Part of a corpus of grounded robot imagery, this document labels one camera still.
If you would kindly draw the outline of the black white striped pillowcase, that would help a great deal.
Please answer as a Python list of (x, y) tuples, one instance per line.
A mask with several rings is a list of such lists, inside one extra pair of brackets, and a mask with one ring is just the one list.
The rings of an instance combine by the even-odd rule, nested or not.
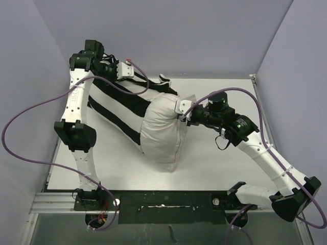
[(164, 75), (159, 75), (158, 82), (147, 82), (144, 76), (135, 73), (133, 78), (115, 84), (121, 90), (95, 79), (88, 106), (140, 148), (141, 127), (150, 104), (160, 95), (171, 94), (178, 98), (178, 92), (171, 88), (171, 80)]

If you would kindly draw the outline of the white pillow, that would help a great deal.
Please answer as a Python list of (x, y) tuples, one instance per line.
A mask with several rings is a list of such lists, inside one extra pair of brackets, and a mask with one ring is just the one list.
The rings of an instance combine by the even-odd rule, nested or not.
[(141, 126), (141, 150), (163, 172), (176, 170), (187, 134), (186, 122), (175, 112), (179, 100), (182, 98), (169, 93), (156, 95)]

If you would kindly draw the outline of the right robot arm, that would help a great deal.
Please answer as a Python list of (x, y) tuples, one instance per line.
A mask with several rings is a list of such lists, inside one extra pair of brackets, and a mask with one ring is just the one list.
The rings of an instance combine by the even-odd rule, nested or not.
[(239, 182), (230, 189), (227, 201), (238, 209), (251, 204), (272, 208), (283, 220), (293, 222), (312, 202), (321, 182), (293, 167), (266, 141), (259, 127), (228, 104), (226, 92), (213, 92), (206, 106), (189, 100), (177, 102), (175, 111), (190, 125), (203, 125), (248, 155), (270, 178), (275, 189)]

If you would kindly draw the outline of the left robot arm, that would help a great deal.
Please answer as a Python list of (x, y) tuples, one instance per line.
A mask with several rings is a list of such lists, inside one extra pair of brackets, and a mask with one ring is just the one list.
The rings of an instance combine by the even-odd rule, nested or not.
[(102, 62), (104, 47), (96, 40), (86, 40), (85, 47), (69, 59), (69, 93), (66, 107), (54, 129), (61, 141), (71, 151), (79, 172), (79, 189), (76, 204), (93, 210), (104, 204), (105, 192), (99, 187), (93, 147), (97, 133), (88, 126), (86, 110), (90, 87), (97, 76), (116, 76), (115, 66)]

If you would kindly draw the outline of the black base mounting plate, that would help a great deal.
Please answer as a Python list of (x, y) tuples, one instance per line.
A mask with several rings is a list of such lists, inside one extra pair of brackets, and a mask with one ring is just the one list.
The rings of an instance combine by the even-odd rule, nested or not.
[(227, 191), (77, 191), (74, 210), (118, 214), (119, 224), (228, 224), (244, 205)]

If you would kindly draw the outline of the aluminium frame rail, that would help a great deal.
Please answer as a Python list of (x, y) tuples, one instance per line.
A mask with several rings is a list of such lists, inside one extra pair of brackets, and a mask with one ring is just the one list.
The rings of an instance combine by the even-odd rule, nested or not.
[(33, 214), (61, 214), (74, 212), (75, 199), (71, 192), (36, 193), (30, 209)]

